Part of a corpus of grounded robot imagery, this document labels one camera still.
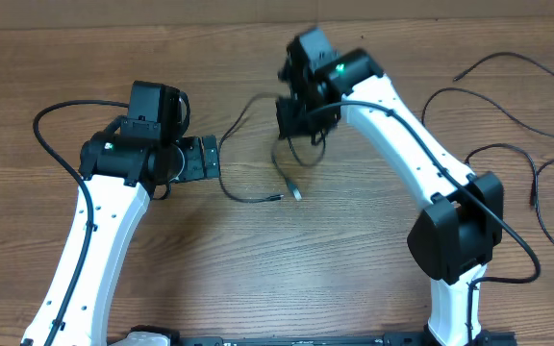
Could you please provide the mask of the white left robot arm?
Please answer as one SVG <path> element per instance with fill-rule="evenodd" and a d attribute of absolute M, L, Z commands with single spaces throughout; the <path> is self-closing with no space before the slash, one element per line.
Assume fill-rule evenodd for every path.
<path fill-rule="evenodd" d="M 78 199 L 71 229 L 48 292 L 24 345 L 104 345 L 113 296 L 132 236 L 162 185 L 219 175 L 214 136 L 187 136 L 188 96 L 163 84 L 136 81 L 126 114 L 95 133 L 73 168 L 44 139 L 38 143 L 75 180 Z"/>

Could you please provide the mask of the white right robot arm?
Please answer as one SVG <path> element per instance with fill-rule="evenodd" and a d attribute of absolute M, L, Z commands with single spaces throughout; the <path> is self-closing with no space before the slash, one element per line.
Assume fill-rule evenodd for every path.
<path fill-rule="evenodd" d="M 431 280 L 432 311 L 420 336 L 396 344 L 513 345 L 478 320 L 480 278 L 502 238 L 503 186 L 454 158 L 409 111 L 363 49 L 341 54 L 318 28 L 296 36 L 278 74 L 290 97 L 276 103 L 279 137 L 321 145 L 345 120 L 366 136 L 410 191 L 419 216 L 408 248 Z"/>

